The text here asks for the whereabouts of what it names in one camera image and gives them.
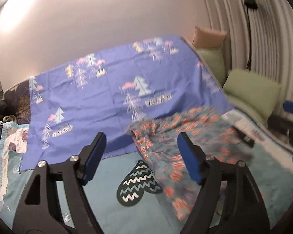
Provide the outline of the teal floral fleece garment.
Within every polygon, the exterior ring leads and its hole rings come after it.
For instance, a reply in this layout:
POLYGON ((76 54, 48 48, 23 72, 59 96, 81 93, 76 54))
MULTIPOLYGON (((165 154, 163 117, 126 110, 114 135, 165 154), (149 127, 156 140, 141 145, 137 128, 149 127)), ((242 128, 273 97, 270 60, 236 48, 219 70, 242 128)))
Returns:
POLYGON ((136 146, 180 221, 192 211, 203 181, 198 158, 249 162, 250 149, 212 107, 192 108, 166 118, 144 118, 128 126, 136 146))

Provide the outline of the green pillow near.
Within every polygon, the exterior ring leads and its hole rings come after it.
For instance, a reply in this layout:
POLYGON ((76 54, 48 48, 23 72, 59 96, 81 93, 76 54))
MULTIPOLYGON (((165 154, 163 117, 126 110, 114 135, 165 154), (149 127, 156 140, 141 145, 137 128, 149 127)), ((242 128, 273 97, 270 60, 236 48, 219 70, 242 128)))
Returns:
POLYGON ((264 126, 277 106, 281 89, 281 84, 241 69, 232 70, 223 86, 237 108, 264 126))

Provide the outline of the green pillow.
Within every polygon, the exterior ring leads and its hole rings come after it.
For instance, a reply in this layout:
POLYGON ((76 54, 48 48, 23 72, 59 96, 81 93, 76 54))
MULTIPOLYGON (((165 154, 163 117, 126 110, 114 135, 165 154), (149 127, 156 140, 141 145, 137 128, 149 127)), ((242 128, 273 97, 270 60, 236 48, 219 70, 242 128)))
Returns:
POLYGON ((223 87, 227 79, 225 71, 224 55, 221 48, 197 49, 198 54, 204 59, 210 70, 223 87))
POLYGON ((237 108, 264 126, 277 106, 281 89, 281 84, 241 69, 232 70, 223 86, 237 108))

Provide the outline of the teal animal print bedcover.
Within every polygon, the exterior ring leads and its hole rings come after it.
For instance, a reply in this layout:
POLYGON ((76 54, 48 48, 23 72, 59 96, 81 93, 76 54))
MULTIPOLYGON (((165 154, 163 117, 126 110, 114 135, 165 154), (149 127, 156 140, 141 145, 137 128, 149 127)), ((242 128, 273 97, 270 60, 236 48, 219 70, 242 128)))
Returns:
MULTIPOLYGON (((293 202, 292 155, 272 135, 237 109, 223 119, 255 140, 248 163, 275 225, 293 202)), ((31 171, 20 171, 29 126, 3 125, 0 141, 0 218, 9 227, 31 171)), ((138 152, 109 157, 85 186, 89 204, 105 233, 179 233, 183 222, 150 175, 153 167, 138 152)))

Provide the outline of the beige pleated curtain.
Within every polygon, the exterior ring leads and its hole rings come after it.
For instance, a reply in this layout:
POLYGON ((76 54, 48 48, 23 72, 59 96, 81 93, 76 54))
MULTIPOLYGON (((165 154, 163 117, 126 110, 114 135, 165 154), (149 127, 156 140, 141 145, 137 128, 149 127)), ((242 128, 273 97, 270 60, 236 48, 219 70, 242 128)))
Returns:
MULTIPOLYGON (((227 32, 226 69, 244 68, 249 57, 249 36, 244 0, 203 0, 208 27, 227 32)), ((293 9, 287 0, 256 0, 249 11, 251 71, 281 83, 281 100, 293 101, 293 9)))

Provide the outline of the green pillow far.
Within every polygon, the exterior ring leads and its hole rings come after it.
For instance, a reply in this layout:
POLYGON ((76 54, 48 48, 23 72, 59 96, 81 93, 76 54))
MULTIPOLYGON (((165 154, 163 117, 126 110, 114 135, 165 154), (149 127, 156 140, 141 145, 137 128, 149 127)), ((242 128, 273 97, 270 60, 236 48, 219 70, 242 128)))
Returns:
POLYGON ((225 71, 224 55, 221 48, 197 49, 198 54, 204 59, 210 70, 223 87, 227 79, 225 71))

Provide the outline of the black floor lamp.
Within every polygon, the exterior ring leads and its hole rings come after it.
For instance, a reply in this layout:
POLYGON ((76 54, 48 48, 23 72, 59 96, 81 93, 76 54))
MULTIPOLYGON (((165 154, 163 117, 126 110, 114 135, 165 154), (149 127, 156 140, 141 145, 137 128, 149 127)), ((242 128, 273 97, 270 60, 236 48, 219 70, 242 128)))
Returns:
POLYGON ((251 38, 249 11, 258 10, 258 4, 256 0, 244 0, 244 6, 246 8, 247 28, 248 28, 248 36, 249 36, 249 57, 248 57, 246 69, 250 71, 251 70, 251 56, 252 56, 252 38, 251 38))

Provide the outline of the dark patterned blanket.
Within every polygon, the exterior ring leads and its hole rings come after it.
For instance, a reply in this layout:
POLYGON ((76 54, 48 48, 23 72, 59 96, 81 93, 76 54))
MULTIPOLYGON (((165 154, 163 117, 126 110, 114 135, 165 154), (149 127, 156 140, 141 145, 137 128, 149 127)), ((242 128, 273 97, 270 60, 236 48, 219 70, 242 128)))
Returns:
POLYGON ((30 90, 28 80, 10 87, 3 94, 4 101, 16 117, 17 124, 30 123, 30 90))

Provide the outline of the beige pillow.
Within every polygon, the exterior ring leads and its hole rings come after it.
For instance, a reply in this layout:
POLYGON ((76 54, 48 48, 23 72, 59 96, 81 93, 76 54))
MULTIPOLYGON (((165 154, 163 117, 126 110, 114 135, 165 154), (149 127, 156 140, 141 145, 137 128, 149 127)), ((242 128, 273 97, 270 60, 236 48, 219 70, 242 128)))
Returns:
POLYGON ((220 48, 227 36, 226 31, 195 27, 192 45, 196 49, 220 48))

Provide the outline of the purple tree print sheet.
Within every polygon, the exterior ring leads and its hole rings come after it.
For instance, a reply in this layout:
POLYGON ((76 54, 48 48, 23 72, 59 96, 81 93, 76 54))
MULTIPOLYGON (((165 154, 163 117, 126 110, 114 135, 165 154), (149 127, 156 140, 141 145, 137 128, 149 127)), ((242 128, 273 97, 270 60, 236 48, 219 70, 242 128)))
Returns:
POLYGON ((30 124, 21 171, 39 161, 61 163, 97 133, 104 157, 134 151, 126 130, 144 118, 163 118, 210 106, 232 106, 194 49, 177 35, 154 37, 87 54, 28 80, 30 124))

